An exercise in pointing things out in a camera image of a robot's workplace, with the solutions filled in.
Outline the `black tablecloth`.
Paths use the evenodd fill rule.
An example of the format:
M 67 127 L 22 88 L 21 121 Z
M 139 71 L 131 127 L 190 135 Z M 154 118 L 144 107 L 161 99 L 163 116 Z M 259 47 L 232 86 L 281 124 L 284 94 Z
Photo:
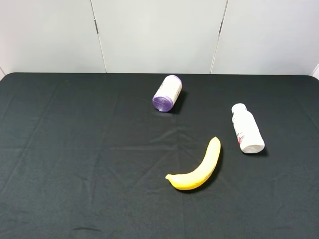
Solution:
M 181 74 L 168 113 L 163 74 L 11 73 L 0 82 L 3 239 L 316 239 L 319 82 L 311 76 Z M 241 151 L 243 103 L 265 148 Z M 165 179 L 221 151 L 209 179 Z

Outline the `white plastic bottle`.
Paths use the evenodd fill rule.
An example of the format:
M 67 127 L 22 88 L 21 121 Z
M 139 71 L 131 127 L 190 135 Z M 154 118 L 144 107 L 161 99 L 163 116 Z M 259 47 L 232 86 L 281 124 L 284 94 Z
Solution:
M 245 154 L 255 154 L 265 148 L 254 116 L 243 103 L 237 103 L 232 108 L 232 124 L 240 149 Z

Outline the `yellow banana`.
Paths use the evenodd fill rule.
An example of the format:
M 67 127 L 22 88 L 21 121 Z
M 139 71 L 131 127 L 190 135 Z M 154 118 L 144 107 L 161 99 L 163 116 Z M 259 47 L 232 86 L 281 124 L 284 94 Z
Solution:
M 217 137 L 210 140 L 200 165 L 186 174 L 168 174 L 165 179 L 182 191 L 193 190 L 204 184 L 212 175 L 221 151 L 221 142 Z

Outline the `purple white bag roll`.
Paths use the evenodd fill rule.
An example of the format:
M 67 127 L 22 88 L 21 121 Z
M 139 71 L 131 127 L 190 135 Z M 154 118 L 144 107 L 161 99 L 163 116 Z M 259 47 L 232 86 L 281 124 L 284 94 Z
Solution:
M 173 108 L 181 90 L 182 81 L 178 76 L 166 76 L 153 96 L 153 106 L 160 112 L 169 112 Z

